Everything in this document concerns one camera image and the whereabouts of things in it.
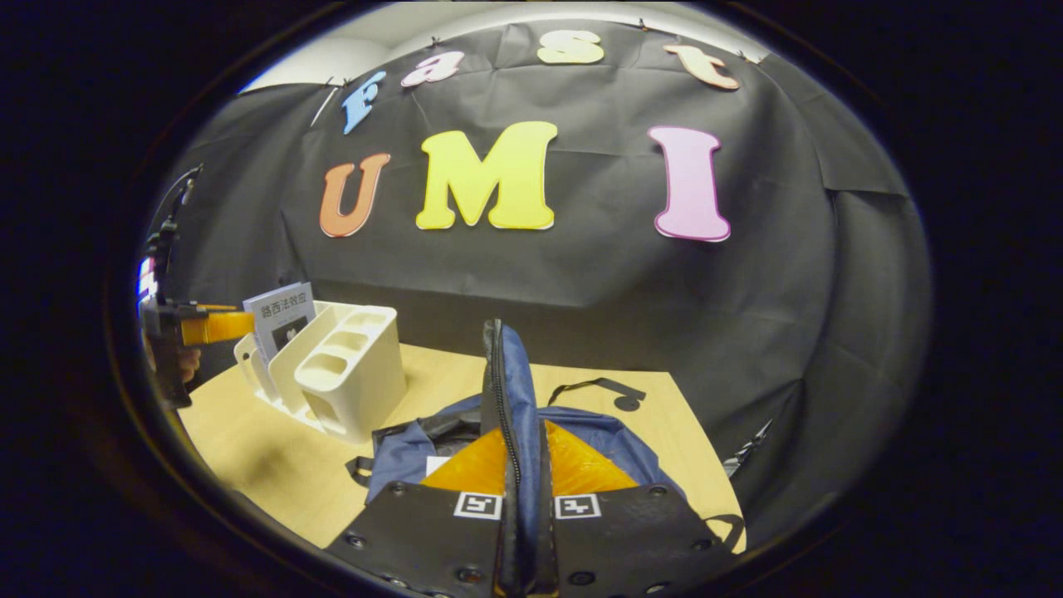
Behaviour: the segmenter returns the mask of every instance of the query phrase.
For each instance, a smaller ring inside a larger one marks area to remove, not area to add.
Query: blue backpack
[[[489,431],[500,428],[507,452],[505,494],[502,496],[502,529],[499,552],[499,587],[507,595],[521,595],[534,580],[527,579],[527,563],[540,562],[550,546],[550,476],[542,475],[549,460],[545,427],[549,421],[607,456],[639,486],[665,484],[686,496],[665,475],[656,454],[614,417],[578,409],[537,409],[527,354],[517,334],[501,321],[484,327],[487,369],[483,392],[460,400],[439,413],[373,432],[373,459],[359,457],[348,464],[358,483],[368,488],[366,503],[395,482],[419,484],[426,477],[429,457],[450,457]],[[618,407],[638,408],[640,392],[607,379],[591,380],[554,392],[550,403],[566,390],[597,385],[624,393]],[[371,476],[361,472],[369,471]]]

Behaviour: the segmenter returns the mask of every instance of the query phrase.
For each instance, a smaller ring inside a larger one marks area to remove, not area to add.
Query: pink letter i
[[[716,205],[712,152],[720,139],[679,126],[654,126],[646,132],[664,150],[668,206],[654,224],[664,236],[721,241],[730,236],[730,224]]]

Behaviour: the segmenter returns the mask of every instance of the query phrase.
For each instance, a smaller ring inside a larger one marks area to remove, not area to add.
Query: white wall
[[[432,44],[510,22],[601,19],[668,31],[760,62],[770,52],[719,19],[681,2],[393,2],[293,51],[243,91],[283,83],[354,79]]]
[[[387,62],[388,48],[367,39],[326,35],[303,46],[258,75],[243,91],[284,83],[340,84]]]

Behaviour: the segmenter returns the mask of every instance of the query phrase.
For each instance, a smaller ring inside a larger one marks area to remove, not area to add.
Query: white desk organizer
[[[234,351],[255,396],[326,434],[358,444],[370,439],[406,393],[391,308],[315,302],[314,321],[267,372],[254,338]]]

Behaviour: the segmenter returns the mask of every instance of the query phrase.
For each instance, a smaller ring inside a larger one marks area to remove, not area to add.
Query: yellow letter m
[[[516,122],[507,126],[484,161],[476,156],[461,131],[433,135],[421,143],[428,154],[428,176],[424,187],[424,209],[417,215],[421,228],[449,228],[454,210],[448,190],[466,224],[479,221],[491,191],[499,187],[499,200],[487,215],[499,228],[549,228],[554,210],[546,207],[543,171],[546,143],[557,136],[550,122]]]

